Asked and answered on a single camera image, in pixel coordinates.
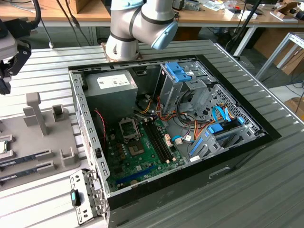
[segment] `ram slot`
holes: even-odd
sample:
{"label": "ram slot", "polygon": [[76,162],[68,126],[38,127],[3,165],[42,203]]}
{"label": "ram slot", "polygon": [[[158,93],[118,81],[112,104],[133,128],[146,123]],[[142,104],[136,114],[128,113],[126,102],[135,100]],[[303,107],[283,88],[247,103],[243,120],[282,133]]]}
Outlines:
{"label": "ram slot", "polygon": [[168,147],[165,145],[161,136],[159,135],[157,128],[151,122],[144,123],[143,128],[146,131],[149,140],[152,143],[154,150],[156,151],[161,163],[165,163],[167,160],[171,160],[172,156]]}

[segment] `power supply label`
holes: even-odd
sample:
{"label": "power supply label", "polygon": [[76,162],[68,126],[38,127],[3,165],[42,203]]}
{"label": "power supply label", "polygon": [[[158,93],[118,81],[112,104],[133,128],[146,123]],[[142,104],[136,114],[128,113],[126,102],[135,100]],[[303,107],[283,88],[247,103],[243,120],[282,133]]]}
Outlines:
{"label": "power supply label", "polygon": [[125,75],[99,77],[97,78],[97,82],[101,89],[107,89],[107,88],[124,86],[124,85],[126,86],[130,84],[130,82],[128,81]]}

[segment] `wooden desk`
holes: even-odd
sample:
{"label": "wooden desk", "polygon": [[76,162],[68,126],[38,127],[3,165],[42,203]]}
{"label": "wooden desk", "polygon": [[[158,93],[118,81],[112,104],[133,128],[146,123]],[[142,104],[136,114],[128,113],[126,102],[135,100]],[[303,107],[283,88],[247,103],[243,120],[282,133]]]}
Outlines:
{"label": "wooden desk", "polygon": [[[65,1],[60,0],[60,2],[69,15]],[[39,0],[39,4],[42,8],[41,15],[46,26],[69,26],[69,23],[56,3],[56,0]],[[20,6],[28,7],[32,5],[29,3],[20,4]],[[78,19],[81,26],[110,26],[111,16],[100,0],[91,0],[80,13],[73,14]],[[11,20],[21,17],[33,19],[35,14],[0,1],[0,18],[2,20]]]}
{"label": "wooden desk", "polygon": [[[244,3],[239,2],[239,6],[243,9]],[[179,26],[202,26],[202,24],[206,24],[211,27],[211,24],[217,25],[225,25],[224,27],[236,27],[239,23],[238,18],[227,19],[224,10],[219,10],[217,12],[208,9],[204,6],[200,7],[201,11],[189,11],[189,10],[181,10],[179,13]],[[302,25],[304,27],[304,21],[300,21],[298,23],[292,22],[281,22],[274,16],[270,15],[271,10],[262,9],[264,15],[258,15],[256,19],[252,19],[248,27],[259,26],[259,27],[298,27],[298,25]]]}
{"label": "wooden desk", "polygon": [[[55,0],[39,0],[42,12],[42,18],[46,26],[69,26],[67,19],[62,11],[58,8]],[[243,8],[244,3],[238,0],[238,5]],[[2,20],[9,20],[20,17],[32,19],[33,13],[26,12],[11,6],[9,3],[0,1],[0,17]],[[227,19],[224,17],[224,11],[217,12],[201,6],[199,12],[182,10],[180,11],[180,27],[236,27],[239,19]],[[263,9],[264,15],[260,15],[248,24],[248,31],[242,42],[238,46],[234,55],[239,56],[244,50],[246,44],[258,27],[264,28],[304,28],[304,21],[297,23],[284,23],[269,14],[270,10]],[[85,8],[78,14],[74,14],[81,26],[110,26],[111,16],[107,12],[101,0],[91,0]]]}

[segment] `robotic arm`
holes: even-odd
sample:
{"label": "robotic arm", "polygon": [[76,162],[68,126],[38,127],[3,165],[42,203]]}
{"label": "robotic arm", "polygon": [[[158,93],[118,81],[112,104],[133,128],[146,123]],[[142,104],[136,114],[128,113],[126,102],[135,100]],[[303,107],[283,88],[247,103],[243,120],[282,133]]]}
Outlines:
{"label": "robotic arm", "polygon": [[112,0],[111,35],[105,46],[115,61],[134,60],[138,41],[162,50],[172,41],[178,28],[173,0]]}
{"label": "robotic arm", "polygon": [[[0,20],[0,94],[10,93],[11,76],[16,75],[31,56],[30,44],[22,37],[28,37],[31,30],[37,28],[41,20],[38,0],[33,0],[36,16],[33,21],[14,19],[2,22]],[[7,63],[3,60],[13,56]]]}

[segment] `ribbed aluminum surface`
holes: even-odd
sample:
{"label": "ribbed aluminum surface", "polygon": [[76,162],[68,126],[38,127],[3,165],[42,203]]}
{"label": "ribbed aluminum surface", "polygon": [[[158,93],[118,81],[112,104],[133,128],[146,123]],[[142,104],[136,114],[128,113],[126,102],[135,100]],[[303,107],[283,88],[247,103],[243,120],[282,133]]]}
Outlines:
{"label": "ribbed aluminum surface", "polygon": [[[159,208],[124,227],[303,227],[304,125],[252,75],[211,41],[172,42],[165,50],[140,45],[144,58],[204,54],[283,136],[241,169]],[[87,167],[73,107],[68,66],[106,62],[100,47],[34,50],[10,95],[0,97],[0,118],[22,114],[24,94],[40,92],[42,110],[62,104],[70,112],[76,143]],[[0,227],[77,227],[69,191],[73,170],[0,192]],[[105,227],[94,221],[90,227]]]}

